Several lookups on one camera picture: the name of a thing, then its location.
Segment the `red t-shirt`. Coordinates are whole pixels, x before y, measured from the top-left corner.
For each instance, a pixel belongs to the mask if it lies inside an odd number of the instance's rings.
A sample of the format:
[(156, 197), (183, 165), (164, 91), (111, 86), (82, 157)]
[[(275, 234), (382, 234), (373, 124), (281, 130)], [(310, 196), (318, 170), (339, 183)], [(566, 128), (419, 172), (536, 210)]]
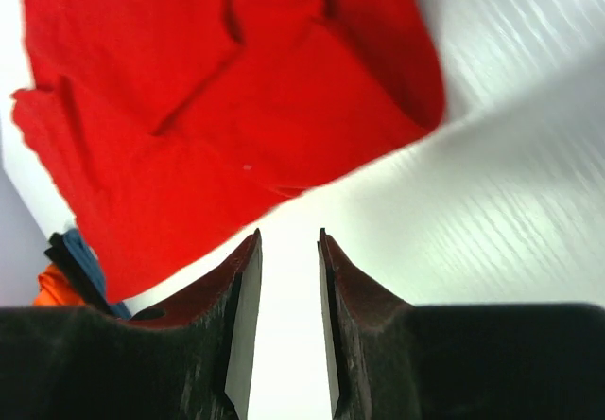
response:
[(416, 0), (23, 0), (13, 122), (111, 301), (435, 130)]

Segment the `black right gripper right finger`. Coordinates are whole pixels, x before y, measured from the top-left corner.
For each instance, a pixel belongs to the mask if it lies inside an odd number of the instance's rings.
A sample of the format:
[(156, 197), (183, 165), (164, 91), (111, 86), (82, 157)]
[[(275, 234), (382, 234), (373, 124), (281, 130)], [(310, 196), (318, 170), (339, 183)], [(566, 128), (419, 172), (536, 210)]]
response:
[(600, 419), (604, 311), (586, 304), (413, 306), (321, 234), (335, 419)]

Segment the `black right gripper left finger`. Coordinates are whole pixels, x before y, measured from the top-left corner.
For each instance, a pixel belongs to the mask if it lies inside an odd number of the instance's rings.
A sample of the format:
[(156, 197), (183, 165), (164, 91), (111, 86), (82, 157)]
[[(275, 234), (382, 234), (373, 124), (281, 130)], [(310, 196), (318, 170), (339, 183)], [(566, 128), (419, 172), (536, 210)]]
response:
[(262, 239), (125, 321), (87, 306), (1, 311), (5, 419), (244, 419)]

